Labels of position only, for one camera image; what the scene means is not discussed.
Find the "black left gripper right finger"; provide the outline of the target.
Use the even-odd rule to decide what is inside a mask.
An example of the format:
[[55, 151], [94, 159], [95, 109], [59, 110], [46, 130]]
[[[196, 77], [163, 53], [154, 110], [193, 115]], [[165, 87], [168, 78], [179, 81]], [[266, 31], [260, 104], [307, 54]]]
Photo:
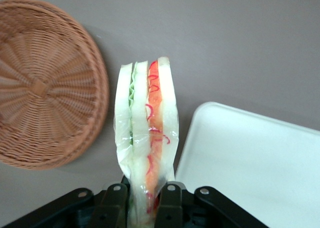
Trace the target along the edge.
[[167, 182], [160, 191], [155, 228], [183, 228], [183, 190], [186, 186], [179, 181]]

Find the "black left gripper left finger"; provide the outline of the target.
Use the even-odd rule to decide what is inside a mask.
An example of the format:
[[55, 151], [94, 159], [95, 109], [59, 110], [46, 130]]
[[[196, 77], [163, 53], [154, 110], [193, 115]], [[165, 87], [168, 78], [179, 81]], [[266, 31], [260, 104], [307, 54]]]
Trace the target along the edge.
[[115, 183], [95, 196], [90, 228], [126, 228], [128, 187]]

